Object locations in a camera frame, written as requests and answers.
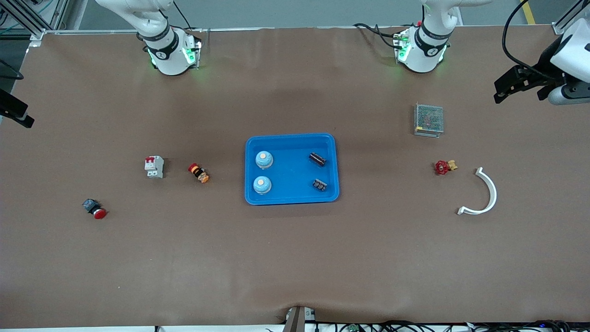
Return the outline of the blue plastic tray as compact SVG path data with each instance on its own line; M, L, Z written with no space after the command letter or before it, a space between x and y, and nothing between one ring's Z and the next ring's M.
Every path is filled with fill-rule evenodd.
M270 168L255 163L259 151L274 157ZM317 153L327 160L320 167L308 156ZM334 202L340 195L336 141L331 134L286 134L253 136L245 143L244 198L253 206ZM257 194L253 181L259 176L271 180L266 194ZM327 183L326 191L312 186L314 179Z

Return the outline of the metal mesh power supply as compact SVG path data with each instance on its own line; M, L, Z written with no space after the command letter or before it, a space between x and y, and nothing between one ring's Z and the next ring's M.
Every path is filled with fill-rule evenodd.
M414 109L413 134L429 138L440 138L443 133L444 108L416 104Z

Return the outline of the white curved plastic clamp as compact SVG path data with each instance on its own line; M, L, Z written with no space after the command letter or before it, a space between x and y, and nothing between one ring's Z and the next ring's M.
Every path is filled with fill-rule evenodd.
M468 208L466 206L462 206L460 207L457 212L456 215L461 216L462 214L467 214L470 216L477 216L477 215L481 215L483 213L489 212L495 205L497 202L497 198L498 198L498 191L496 188L495 183L493 182L493 180L484 172L484 168L479 167L475 170L474 173L478 178L480 178L485 185L487 185L487 188L489 190L489 202L487 204L487 206L485 206L485 208L481 209L481 210L473 210L471 208Z

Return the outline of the red mushroom button dark body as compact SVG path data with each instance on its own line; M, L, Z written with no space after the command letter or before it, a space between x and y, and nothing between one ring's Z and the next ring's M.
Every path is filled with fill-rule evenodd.
M82 207L86 210L87 213L91 214L95 220L101 220L106 217L107 210L99 204L96 200L92 198L87 198Z

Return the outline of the red orange push button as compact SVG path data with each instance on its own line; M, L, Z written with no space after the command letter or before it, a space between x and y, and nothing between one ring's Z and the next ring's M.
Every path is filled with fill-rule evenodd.
M188 172L193 174L196 177L196 179L198 179L198 181L202 184L206 183L209 180L209 174L207 173L207 171L197 163L190 164L190 166L188 167Z

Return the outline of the aluminium frame post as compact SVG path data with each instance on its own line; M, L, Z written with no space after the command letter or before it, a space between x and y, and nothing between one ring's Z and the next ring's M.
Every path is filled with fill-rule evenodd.
M576 0L556 21L552 22L552 28L556 35L562 35L575 21L585 16L584 11L588 1Z
M0 40L40 41L65 23L72 0L0 0Z

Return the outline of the white circuit breaker red switch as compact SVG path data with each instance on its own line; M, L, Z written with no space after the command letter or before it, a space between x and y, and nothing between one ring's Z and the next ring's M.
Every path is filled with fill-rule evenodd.
M164 178L164 158L159 155L146 157L144 170L148 178Z

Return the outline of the brown table edge bracket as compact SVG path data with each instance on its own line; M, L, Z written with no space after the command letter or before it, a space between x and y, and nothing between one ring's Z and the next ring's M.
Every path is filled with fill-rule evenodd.
M315 309L303 306L292 307L287 311L282 332L308 332L308 323L316 323Z

